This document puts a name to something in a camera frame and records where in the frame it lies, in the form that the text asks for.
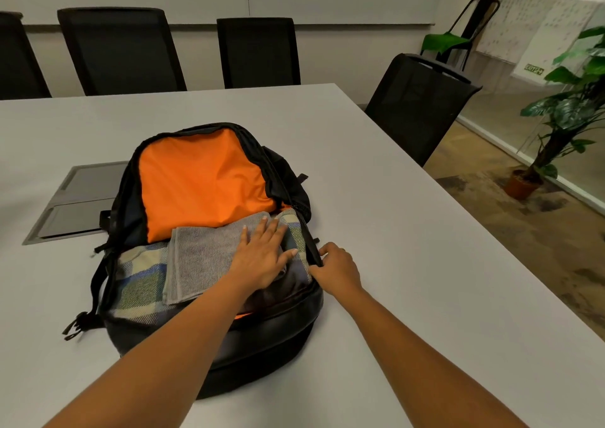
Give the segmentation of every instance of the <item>terracotta pot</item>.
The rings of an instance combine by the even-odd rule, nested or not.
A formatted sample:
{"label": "terracotta pot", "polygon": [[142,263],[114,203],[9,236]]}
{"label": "terracotta pot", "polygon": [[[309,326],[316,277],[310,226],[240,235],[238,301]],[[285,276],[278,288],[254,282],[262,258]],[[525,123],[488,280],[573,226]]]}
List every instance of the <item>terracotta pot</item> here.
{"label": "terracotta pot", "polygon": [[527,199],[532,192],[543,184],[542,180],[540,180],[539,183],[530,183],[529,181],[522,180],[521,175],[523,172],[524,170],[513,171],[510,175],[508,183],[506,183],[506,186],[504,186],[504,192],[518,201],[524,201]]}

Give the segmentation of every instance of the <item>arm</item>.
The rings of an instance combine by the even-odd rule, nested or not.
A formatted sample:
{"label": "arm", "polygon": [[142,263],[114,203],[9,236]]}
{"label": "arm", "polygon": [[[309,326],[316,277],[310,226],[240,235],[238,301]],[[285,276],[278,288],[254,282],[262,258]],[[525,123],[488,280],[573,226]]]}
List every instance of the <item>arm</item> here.
{"label": "arm", "polygon": [[247,229],[229,273],[110,367],[46,428],[178,427],[195,401],[242,304],[266,288],[296,249],[278,257],[287,226],[263,220]]}
{"label": "arm", "polygon": [[311,275],[353,317],[414,427],[525,427],[365,292],[351,255],[331,242],[320,253],[324,266],[311,266]]}

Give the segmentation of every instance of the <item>backpack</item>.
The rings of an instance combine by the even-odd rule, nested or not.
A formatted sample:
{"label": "backpack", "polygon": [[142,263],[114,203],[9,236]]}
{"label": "backpack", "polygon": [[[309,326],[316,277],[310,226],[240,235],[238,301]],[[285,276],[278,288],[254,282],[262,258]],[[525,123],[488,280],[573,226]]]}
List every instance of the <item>backpack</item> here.
{"label": "backpack", "polygon": [[[216,227],[257,211],[291,208],[289,215],[300,223],[305,264],[321,265],[316,241],[306,226],[311,210],[301,185],[305,179],[306,175],[296,177],[283,157],[262,147],[236,124],[186,128],[142,142],[126,166],[111,210],[101,212],[101,228],[108,239],[95,249],[103,252],[103,258],[91,281],[92,309],[80,313],[65,329],[65,340],[104,327],[123,356],[188,304],[167,310],[155,303],[151,316],[142,321],[143,317],[119,317],[112,310],[117,300],[125,298],[120,256],[138,251],[135,248],[154,254],[167,245],[175,227],[208,223]],[[299,353],[323,304],[320,286],[308,279],[293,283],[287,276],[278,277],[250,296],[229,328],[198,399],[260,379]],[[145,286],[158,289],[153,283]]]}

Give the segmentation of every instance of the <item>black chair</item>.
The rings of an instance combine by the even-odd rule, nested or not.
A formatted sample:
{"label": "black chair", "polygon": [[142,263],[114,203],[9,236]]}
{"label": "black chair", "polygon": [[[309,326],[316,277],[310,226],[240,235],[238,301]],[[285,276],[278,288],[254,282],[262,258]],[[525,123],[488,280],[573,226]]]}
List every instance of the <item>black chair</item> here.
{"label": "black chair", "polygon": [[217,19],[225,88],[262,88],[301,83],[292,19]]}
{"label": "black chair", "polygon": [[399,54],[378,84],[366,114],[422,166],[480,89],[448,65]]}
{"label": "black chair", "polygon": [[492,17],[494,17],[498,9],[500,9],[500,0],[471,0],[468,2],[464,10],[460,13],[460,15],[458,16],[454,24],[450,27],[447,33],[451,33],[454,27],[458,24],[458,21],[462,18],[462,16],[467,12],[467,10],[471,7],[474,2],[477,2],[477,6],[475,6],[475,10],[471,14],[471,18],[468,20],[468,23],[466,24],[462,35],[460,35],[460,38],[464,38],[469,41],[467,43],[452,46],[450,49],[448,49],[442,54],[437,54],[437,61],[442,63],[448,63],[452,50],[465,50],[466,52],[464,62],[462,63],[462,71],[464,71],[466,67],[466,62],[468,61],[468,56],[471,53],[471,49],[473,48],[473,43],[475,39],[479,36],[481,31],[483,31],[485,26],[488,25],[489,21],[492,19]]}
{"label": "black chair", "polygon": [[15,12],[0,12],[0,100],[48,98],[49,88]]}
{"label": "black chair", "polygon": [[161,9],[69,8],[57,17],[86,95],[187,90]]}

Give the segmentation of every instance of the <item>white table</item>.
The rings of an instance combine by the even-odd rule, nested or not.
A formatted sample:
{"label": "white table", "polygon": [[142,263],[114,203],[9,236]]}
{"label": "white table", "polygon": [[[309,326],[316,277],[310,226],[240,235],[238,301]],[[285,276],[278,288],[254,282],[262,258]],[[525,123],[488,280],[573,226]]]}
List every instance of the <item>white table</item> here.
{"label": "white table", "polygon": [[[0,102],[0,426],[36,427],[116,359],[90,308],[103,234],[22,246],[73,165],[129,159],[159,132],[248,128],[304,183],[311,231],[350,251],[367,289],[532,427],[602,427],[605,343],[335,85]],[[185,427],[409,426],[330,296],[302,354],[196,402]]]}

